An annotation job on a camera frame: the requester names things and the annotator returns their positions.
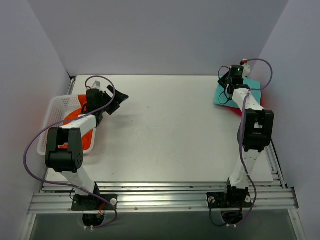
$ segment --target screw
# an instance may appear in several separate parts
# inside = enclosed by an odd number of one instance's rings
[[[111,203],[111,205],[112,206],[115,206],[115,205],[117,205],[117,199],[115,199],[115,198],[112,198],[111,200],[110,200],[110,203]]]
[[[251,198],[249,196],[246,196],[244,201],[248,204],[251,202]]]
[[[210,196],[210,197],[208,198],[208,202],[209,202],[209,203],[212,202],[212,203],[214,204],[215,201],[216,201],[216,200],[215,200],[215,198],[214,198],[213,196]]]

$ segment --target wire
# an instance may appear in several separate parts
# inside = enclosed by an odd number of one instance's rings
[[[226,100],[226,102],[225,103],[221,103],[221,101],[220,101],[220,97],[221,97],[221,95],[222,94],[224,94],[225,95],[225,97],[227,98],[227,100]],[[231,99],[230,99],[230,97],[227,97],[227,95],[226,95],[226,91],[223,91],[223,92],[221,92],[220,93],[220,95],[219,95],[219,103],[221,104],[221,105],[226,105]]]
[[[216,227],[223,227],[223,226],[226,226],[228,223],[227,222],[224,222],[222,224],[216,224],[213,219],[212,219],[212,216],[211,216],[211,212],[212,212],[212,203],[213,203],[214,200],[212,200],[210,202],[210,207],[209,207],[209,217],[210,217],[210,220],[211,222],[213,223],[213,225],[215,225]]]
[[[24,150],[24,153],[23,153],[23,166],[24,166],[26,172],[27,172],[32,178],[34,178],[35,180],[37,180],[37,181],[39,181],[39,182],[46,183],[46,184],[52,184],[52,185],[68,186],[68,187],[71,187],[71,188],[79,189],[79,190],[81,190],[82,192],[84,192],[84,193],[86,193],[86,194],[88,194],[88,195],[91,195],[91,196],[93,196],[93,197],[96,197],[97,199],[99,199],[99,200],[103,201],[104,203],[108,204],[109,206],[111,206],[112,209],[113,209],[113,211],[114,211],[114,218],[113,218],[112,220],[106,222],[105,224],[101,224],[100,226],[95,226],[95,227],[94,227],[94,228],[101,228],[101,227],[105,227],[105,226],[113,223],[113,222],[117,219],[117,217],[118,217],[118,212],[117,212],[116,208],[115,208],[109,201],[107,201],[107,200],[105,200],[103,197],[101,197],[101,196],[99,196],[99,195],[97,195],[97,194],[94,194],[94,193],[92,193],[92,192],[89,192],[88,190],[86,190],[86,189],[84,189],[84,188],[82,188],[82,187],[79,187],[79,186],[77,186],[77,185],[74,185],[74,184],[71,184],[71,183],[64,183],[64,182],[48,181],[48,180],[45,180],[45,179],[43,179],[43,178],[40,178],[40,177],[34,175],[34,174],[31,172],[31,170],[29,169],[28,164],[27,164],[27,154],[28,154],[28,151],[29,151],[31,145],[32,145],[32,144],[34,143],[34,141],[35,141],[41,134],[43,134],[46,130],[48,130],[48,129],[50,129],[50,128],[58,125],[58,124],[62,124],[62,123],[65,123],[65,122],[76,121],[76,120],[85,118],[85,117],[87,117],[87,116],[89,116],[89,115],[91,115],[91,114],[94,114],[94,113],[96,113],[96,112],[98,112],[98,111],[103,110],[104,108],[108,107],[108,106],[113,102],[113,100],[115,99],[115,96],[116,96],[116,88],[115,88],[115,85],[112,83],[112,81],[110,81],[108,78],[106,78],[106,77],[104,77],[104,76],[93,75],[93,76],[89,77],[89,78],[85,81],[85,83],[87,84],[88,80],[90,80],[90,79],[92,79],[92,78],[102,78],[102,79],[107,80],[107,81],[111,84],[111,86],[113,87],[113,96],[112,96],[111,100],[110,100],[106,105],[104,105],[104,106],[102,106],[102,107],[100,107],[100,108],[98,108],[98,109],[96,109],[96,110],[93,110],[93,111],[91,111],[91,112],[89,112],[89,113],[87,113],[87,114],[85,114],[85,115],[83,115],[83,116],[80,116],[80,117],[77,117],[77,118],[74,118],[74,119],[57,121],[57,122],[55,122],[55,123],[53,123],[53,124],[45,127],[44,129],[42,129],[39,133],[36,134],[36,136],[31,140],[31,142],[27,145],[26,149]]]
[[[218,78],[219,78],[219,80],[221,79],[221,78],[220,78],[220,70],[221,70],[222,68],[227,68],[227,69],[229,69],[229,70],[230,70],[230,67],[227,67],[227,66],[221,66],[221,67],[220,67],[220,69],[219,69],[219,71],[218,71]]]
[[[69,198],[73,201],[74,199],[71,197],[71,194],[73,193],[74,188],[71,189],[70,194],[69,194]]]
[[[274,75],[274,70],[271,66],[271,64],[264,60],[264,59],[261,59],[261,58],[252,58],[252,59],[248,59],[247,62],[249,61],[261,61],[261,62],[264,62],[266,63],[269,68],[270,68],[270,79],[269,81],[267,82],[267,84],[262,87],[262,88],[252,88],[252,89],[249,89],[247,95],[244,97],[244,100],[243,100],[243,105],[242,105],[242,116],[241,116],[241,123],[240,123],[240,140],[239,140],[239,154],[240,154],[240,160],[241,160],[241,163],[243,165],[243,168],[244,168],[244,171],[245,171],[245,174],[247,176],[247,178],[249,179],[249,181],[251,182],[252,186],[253,186],[253,189],[254,189],[254,199],[252,201],[252,205],[250,207],[250,209],[248,210],[248,212],[246,213],[246,215],[243,217],[243,219],[238,222],[237,224],[242,224],[248,217],[249,215],[251,214],[255,204],[256,204],[256,201],[257,201],[257,187],[254,183],[254,181],[252,180],[251,176],[249,175],[249,172],[248,172],[248,169],[247,169],[247,166],[245,164],[245,161],[244,161],[244,156],[243,156],[243,143],[244,143],[244,132],[245,132],[245,111],[246,111],[246,103],[247,103],[247,99],[250,95],[250,92],[251,91],[262,91],[264,89],[266,89],[266,87],[269,86],[269,84],[271,83],[272,81],[272,78],[273,78],[273,75]]]
[[[100,206],[100,208],[99,208],[99,214],[100,214],[101,216],[104,215],[103,210],[104,210],[105,206],[106,206],[106,203],[104,202],[104,203],[101,204],[101,206]]]
[[[210,207],[209,207],[209,217],[210,217],[210,220],[211,222],[213,223],[213,225],[215,225],[216,227],[224,227],[224,226],[227,226],[228,224],[232,224],[232,221],[234,221],[235,219],[237,219],[241,214],[242,214],[242,206],[240,206],[240,209],[238,211],[238,214],[234,217],[231,217],[230,219],[227,219],[227,214],[230,214],[230,213],[234,213],[234,211],[226,211],[224,212],[221,217],[222,217],[222,220],[224,221],[224,223],[222,224],[217,224],[213,221],[212,219],[212,215],[211,215],[211,212],[212,212],[212,203],[213,203],[214,199],[210,202]]]

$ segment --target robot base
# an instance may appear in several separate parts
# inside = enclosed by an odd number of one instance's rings
[[[100,197],[107,200],[111,204],[114,204],[114,207],[117,208],[117,202],[118,202],[118,195],[117,194],[99,194]],[[104,202],[97,199],[94,196],[81,196],[81,195],[74,195],[73,201],[72,201],[72,211],[99,211],[101,205]],[[104,208],[101,210],[113,210],[113,208],[106,204]]]
[[[252,206],[251,200],[249,202],[246,202],[245,200],[237,201],[233,204],[230,204],[230,202],[227,201],[224,192],[208,192],[206,197],[208,199],[208,208],[210,208],[212,201],[212,209],[240,209],[241,207],[244,209]]]

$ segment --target black mounting plate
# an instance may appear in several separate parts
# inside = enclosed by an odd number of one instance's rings
[[[100,197],[107,200],[108,202],[111,201],[111,199],[116,199],[118,202],[118,195],[117,194],[99,194]],[[103,204],[103,202],[99,199],[97,199],[94,196],[81,196],[81,195],[74,195],[73,201],[72,201],[72,211],[98,211],[100,210],[100,206]],[[113,210],[113,208],[106,204],[103,210]]]
[[[235,205],[230,206],[228,202],[225,200],[225,193],[223,191],[219,192],[208,192],[206,194],[206,199],[208,200],[209,197],[214,197],[214,203],[212,203],[212,209],[234,209],[234,208],[250,208],[252,206],[252,202],[239,202]]]

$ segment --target metal extrusion frame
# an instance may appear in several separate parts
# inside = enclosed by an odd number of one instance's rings
[[[71,80],[68,94],[72,92],[75,78]],[[298,214],[298,201],[293,188],[287,188],[274,146],[266,148],[273,182],[258,182],[257,200],[254,210],[288,210],[295,235],[305,240],[304,230]],[[118,213],[155,213],[155,212],[203,212],[208,211],[208,192],[221,192],[223,182],[97,182],[101,193],[118,194]],[[43,184],[41,193],[34,194],[25,226],[20,239],[30,239],[37,214],[79,214],[71,211],[71,188]],[[249,187],[251,197],[253,187]]]

